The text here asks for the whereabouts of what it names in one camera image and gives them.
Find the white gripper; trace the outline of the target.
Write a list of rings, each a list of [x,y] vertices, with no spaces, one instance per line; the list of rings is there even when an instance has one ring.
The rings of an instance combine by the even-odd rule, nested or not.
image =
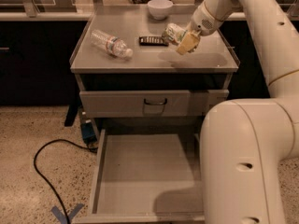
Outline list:
[[[217,2],[203,2],[193,12],[187,25],[189,32],[183,36],[176,52],[180,55],[193,52],[198,47],[200,36],[212,35],[223,24],[222,15],[223,9]]]

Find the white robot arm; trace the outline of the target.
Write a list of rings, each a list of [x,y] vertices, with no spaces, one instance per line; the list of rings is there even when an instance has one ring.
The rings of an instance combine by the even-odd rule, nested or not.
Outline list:
[[[275,0],[204,0],[187,28],[206,35],[245,14],[267,99],[215,105],[200,132],[206,224],[285,224],[278,164],[299,153],[299,34]]]

